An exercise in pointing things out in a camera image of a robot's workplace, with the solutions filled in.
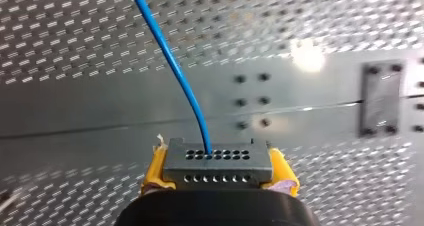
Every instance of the blue cable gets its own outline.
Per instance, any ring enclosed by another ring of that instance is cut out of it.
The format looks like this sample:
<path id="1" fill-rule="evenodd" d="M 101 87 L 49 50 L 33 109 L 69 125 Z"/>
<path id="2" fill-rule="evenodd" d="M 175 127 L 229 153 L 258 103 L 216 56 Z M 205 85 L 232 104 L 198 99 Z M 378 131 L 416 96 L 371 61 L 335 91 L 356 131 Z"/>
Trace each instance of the blue cable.
<path id="1" fill-rule="evenodd" d="M 168 61 L 169 66 L 171 66 L 171 69 L 174 72 L 175 77 L 177 78 L 178 82 L 183 88 L 183 91 L 188 101 L 190 102 L 191 108 L 193 109 L 194 114 L 196 115 L 200 132 L 202 133 L 205 152 L 207 154 L 211 154 L 212 146 L 211 146 L 211 141 L 209 138 L 209 132 L 208 132 L 208 127 L 206 125 L 206 120 L 203 116 L 202 110 L 200 109 L 199 103 L 197 102 L 196 97 L 194 96 L 193 91 L 191 90 L 190 84 L 188 83 L 187 79 L 184 77 L 184 73 L 181 70 L 180 66 L 178 65 L 178 62 L 175 59 L 174 55 L 172 54 L 172 51 L 169 48 L 168 43 L 166 42 L 166 38 L 163 35 L 158 23 L 153 18 L 152 12 L 150 11 L 149 6 L 146 3 L 146 0 L 134 0 L 134 1 L 137 4 L 138 9 L 140 9 L 144 20 L 146 20 L 147 25 L 152 31 L 153 36 L 158 42 L 160 48 L 162 49 L 162 52 L 165 55 L 166 61 Z"/>

